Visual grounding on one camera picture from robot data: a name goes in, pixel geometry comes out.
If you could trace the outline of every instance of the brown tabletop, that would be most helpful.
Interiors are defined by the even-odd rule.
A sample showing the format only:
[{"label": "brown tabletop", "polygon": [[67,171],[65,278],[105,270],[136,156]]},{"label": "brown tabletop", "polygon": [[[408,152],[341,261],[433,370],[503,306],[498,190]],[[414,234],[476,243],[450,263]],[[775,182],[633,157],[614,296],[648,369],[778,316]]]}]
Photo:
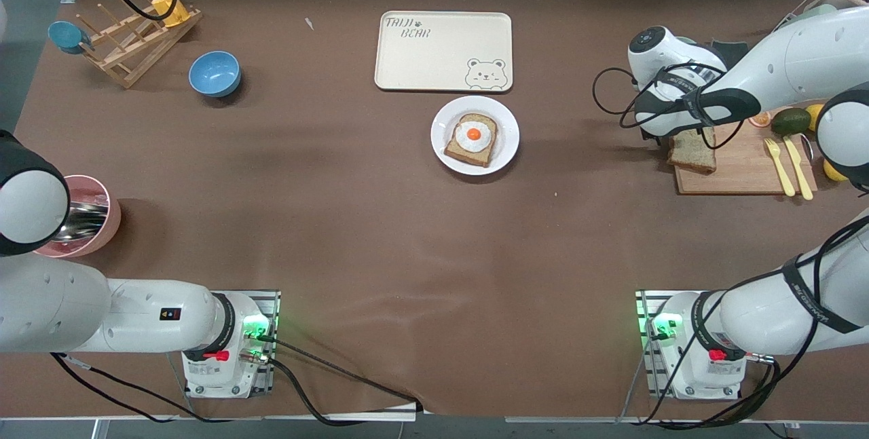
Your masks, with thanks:
[{"label": "brown tabletop", "polygon": [[[676,195],[664,153],[595,108],[592,78],[627,67],[629,40],[650,25],[753,43],[800,1],[184,0],[204,19],[127,92],[47,46],[16,133],[121,199],[115,240],[81,260],[109,278],[279,288],[280,337],[437,414],[613,417],[640,356],[634,291],[735,284],[810,250],[866,202],[824,179],[811,203]],[[97,21],[98,2],[120,6],[78,0],[61,18]],[[515,114],[521,146],[499,175],[456,176],[432,153],[431,119],[458,95],[373,83],[379,19],[391,9],[513,19],[515,86],[497,99]],[[229,102],[187,84],[193,59],[214,49],[244,71]],[[611,105],[632,96],[624,78],[601,87]],[[82,358],[182,398],[166,356]],[[399,403],[282,359],[324,411]],[[865,347],[807,356],[758,417],[866,421],[867,359]],[[127,415],[47,356],[0,356],[0,366],[2,417]],[[650,409],[643,387],[632,415]],[[661,416],[720,408],[678,403]],[[269,398],[196,409],[303,411],[280,377]]]}]

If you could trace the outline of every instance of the yellow cup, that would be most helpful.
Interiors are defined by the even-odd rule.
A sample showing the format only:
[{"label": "yellow cup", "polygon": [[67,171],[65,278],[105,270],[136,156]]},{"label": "yellow cup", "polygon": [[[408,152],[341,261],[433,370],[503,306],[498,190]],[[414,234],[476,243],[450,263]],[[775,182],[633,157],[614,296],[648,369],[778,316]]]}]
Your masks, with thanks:
[{"label": "yellow cup", "polygon": [[[172,0],[151,0],[151,4],[154,5],[154,9],[158,13],[158,15],[162,15],[166,13],[168,7],[172,4]],[[167,27],[174,27],[178,24],[183,24],[190,18],[190,14],[187,13],[187,9],[184,8],[184,3],[181,3],[181,0],[178,0],[177,3],[174,4],[174,10],[172,10],[172,14],[164,18],[164,24]]]}]

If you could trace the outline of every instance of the bread slice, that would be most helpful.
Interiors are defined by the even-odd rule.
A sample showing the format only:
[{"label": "bread slice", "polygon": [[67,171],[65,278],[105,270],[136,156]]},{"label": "bread slice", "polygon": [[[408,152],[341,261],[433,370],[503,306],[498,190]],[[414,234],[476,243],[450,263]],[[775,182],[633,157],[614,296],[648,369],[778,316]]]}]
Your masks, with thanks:
[{"label": "bread slice", "polygon": [[[703,133],[707,142],[715,145],[715,130],[704,127]],[[717,169],[715,151],[705,145],[697,130],[685,130],[670,137],[670,156],[667,163],[702,175],[714,173]]]},{"label": "bread slice", "polygon": [[[459,142],[456,141],[456,131],[459,129],[459,125],[463,123],[463,121],[480,121],[480,123],[484,123],[489,127],[489,130],[492,131],[492,139],[489,142],[489,145],[486,146],[486,149],[482,149],[480,152],[471,152],[465,151],[465,149],[459,145]],[[459,119],[459,123],[456,124],[456,129],[453,129],[453,136],[450,137],[449,143],[447,143],[447,148],[443,150],[443,153],[448,155],[448,157],[462,161],[462,163],[488,168],[488,164],[492,160],[494,140],[496,140],[497,137],[498,124],[494,123],[494,120],[491,120],[491,118],[480,113],[468,113]]]}]

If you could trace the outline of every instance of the yellow knife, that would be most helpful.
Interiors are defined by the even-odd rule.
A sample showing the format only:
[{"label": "yellow knife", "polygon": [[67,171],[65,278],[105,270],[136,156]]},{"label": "yellow knife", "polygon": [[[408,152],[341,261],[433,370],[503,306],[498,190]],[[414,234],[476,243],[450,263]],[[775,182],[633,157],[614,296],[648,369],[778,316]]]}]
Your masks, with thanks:
[{"label": "yellow knife", "polygon": [[791,155],[791,162],[794,163],[794,171],[797,173],[797,182],[800,183],[800,194],[803,195],[803,198],[811,200],[814,198],[814,195],[809,183],[806,181],[806,176],[803,175],[803,170],[800,167],[800,161],[802,160],[800,157],[800,151],[797,151],[797,148],[794,146],[794,143],[791,142],[790,137],[785,137],[785,147],[788,148],[788,154]]}]

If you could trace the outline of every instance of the avocado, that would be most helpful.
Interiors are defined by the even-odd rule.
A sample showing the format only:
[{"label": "avocado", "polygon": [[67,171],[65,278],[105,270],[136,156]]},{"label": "avocado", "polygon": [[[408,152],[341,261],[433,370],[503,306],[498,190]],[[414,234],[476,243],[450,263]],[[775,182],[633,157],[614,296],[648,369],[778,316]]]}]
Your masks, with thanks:
[{"label": "avocado", "polygon": [[773,132],[780,136],[792,136],[809,130],[812,115],[801,108],[783,109],[773,118]]}]

